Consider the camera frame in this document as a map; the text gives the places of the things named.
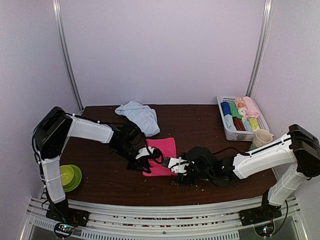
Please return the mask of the magenta pink towel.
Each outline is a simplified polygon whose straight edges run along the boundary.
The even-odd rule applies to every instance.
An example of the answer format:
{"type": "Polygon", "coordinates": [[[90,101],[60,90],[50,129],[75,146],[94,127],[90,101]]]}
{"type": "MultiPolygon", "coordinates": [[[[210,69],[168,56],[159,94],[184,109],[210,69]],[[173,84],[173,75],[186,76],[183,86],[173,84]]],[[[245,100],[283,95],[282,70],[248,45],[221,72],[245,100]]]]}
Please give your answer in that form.
{"type": "MultiPolygon", "coordinates": [[[[147,145],[149,147],[156,147],[162,153],[163,158],[176,158],[176,141],[173,137],[164,138],[164,139],[146,139],[147,145]]],[[[172,172],[169,168],[164,167],[156,162],[153,159],[148,160],[150,164],[151,173],[143,172],[142,175],[145,177],[166,177],[166,176],[177,176],[176,173],[172,172]]]]}

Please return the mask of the white plastic basket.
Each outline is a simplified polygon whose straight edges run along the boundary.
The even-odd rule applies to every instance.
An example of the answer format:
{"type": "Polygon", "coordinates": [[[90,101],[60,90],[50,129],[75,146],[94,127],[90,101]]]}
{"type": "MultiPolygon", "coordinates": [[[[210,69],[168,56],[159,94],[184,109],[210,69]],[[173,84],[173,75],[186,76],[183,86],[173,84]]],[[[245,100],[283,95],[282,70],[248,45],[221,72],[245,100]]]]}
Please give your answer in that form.
{"type": "MultiPolygon", "coordinates": [[[[221,103],[222,102],[232,103],[232,102],[235,102],[236,98],[237,97],[235,97],[235,96],[217,96],[216,97],[217,103],[218,103],[218,107],[219,107],[219,111],[220,111],[220,115],[221,115],[221,119],[222,119],[225,138],[228,141],[246,141],[246,142],[250,142],[250,141],[253,140],[255,131],[251,130],[251,125],[250,125],[250,123],[248,121],[249,117],[242,118],[242,123],[243,123],[246,131],[237,131],[237,130],[236,131],[231,131],[231,130],[229,130],[227,125],[226,125],[225,119],[224,119],[224,114],[223,114],[223,111],[222,111],[221,103]]],[[[259,123],[260,129],[270,131],[270,129],[268,127],[268,124],[267,124],[267,122],[266,122],[266,120],[263,117],[261,112],[260,112],[260,116],[258,118],[256,118],[256,119],[257,119],[257,121],[259,123]]]]}

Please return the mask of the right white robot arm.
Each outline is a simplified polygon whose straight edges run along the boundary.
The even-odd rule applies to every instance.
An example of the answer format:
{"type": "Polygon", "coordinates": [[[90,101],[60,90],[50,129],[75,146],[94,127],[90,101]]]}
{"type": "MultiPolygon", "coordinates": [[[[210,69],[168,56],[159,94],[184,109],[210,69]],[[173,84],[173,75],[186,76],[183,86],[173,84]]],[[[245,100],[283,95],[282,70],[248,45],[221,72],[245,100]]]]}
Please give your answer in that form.
{"type": "Polygon", "coordinates": [[[300,125],[289,126],[288,133],[265,146],[221,160],[208,148],[193,147],[172,170],[182,183],[200,180],[220,187],[284,164],[289,168],[266,191],[266,202],[256,210],[258,219],[266,221],[304,181],[320,174],[320,142],[300,125]]]}

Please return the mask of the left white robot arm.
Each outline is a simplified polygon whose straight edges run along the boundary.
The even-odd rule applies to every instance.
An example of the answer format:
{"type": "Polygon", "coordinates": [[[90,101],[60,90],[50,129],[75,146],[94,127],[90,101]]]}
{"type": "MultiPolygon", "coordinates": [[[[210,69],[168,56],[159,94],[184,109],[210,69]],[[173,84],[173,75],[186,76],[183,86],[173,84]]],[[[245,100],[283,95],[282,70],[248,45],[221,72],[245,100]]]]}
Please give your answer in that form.
{"type": "Polygon", "coordinates": [[[146,145],[137,149],[133,140],[142,132],[129,121],[127,123],[103,122],[65,112],[53,107],[35,127],[32,148],[40,163],[44,184],[53,204],[52,213],[61,222],[72,218],[72,211],[63,203],[66,194],[63,189],[60,161],[71,138],[85,139],[110,146],[118,155],[128,161],[127,169],[150,173],[149,159],[155,148],[146,145]]]}

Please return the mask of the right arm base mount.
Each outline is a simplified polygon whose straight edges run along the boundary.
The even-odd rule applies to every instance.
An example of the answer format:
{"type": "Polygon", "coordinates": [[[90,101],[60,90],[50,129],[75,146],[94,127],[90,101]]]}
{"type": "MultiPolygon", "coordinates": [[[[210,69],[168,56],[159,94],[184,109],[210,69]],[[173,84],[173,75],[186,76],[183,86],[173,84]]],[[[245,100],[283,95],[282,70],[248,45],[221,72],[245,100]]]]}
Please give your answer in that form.
{"type": "Polygon", "coordinates": [[[249,226],[279,218],[282,216],[282,211],[280,206],[266,204],[241,210],[238,214],[242,226],[249,226]]]}

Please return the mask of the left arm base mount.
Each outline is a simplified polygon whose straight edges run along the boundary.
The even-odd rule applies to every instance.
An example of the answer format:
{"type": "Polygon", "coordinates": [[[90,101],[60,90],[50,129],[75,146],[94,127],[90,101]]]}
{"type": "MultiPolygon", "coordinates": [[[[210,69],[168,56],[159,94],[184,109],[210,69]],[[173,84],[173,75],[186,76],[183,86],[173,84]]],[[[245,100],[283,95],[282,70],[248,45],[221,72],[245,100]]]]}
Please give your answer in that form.
{"type": "Polygon", "coordinates": [[[50,205],[45,214],[46,218],[57,222],[66,223],[76,227],[86,227],[90,213],[86,210],[80,210],[70,207],[58,207],[50,205]]]}

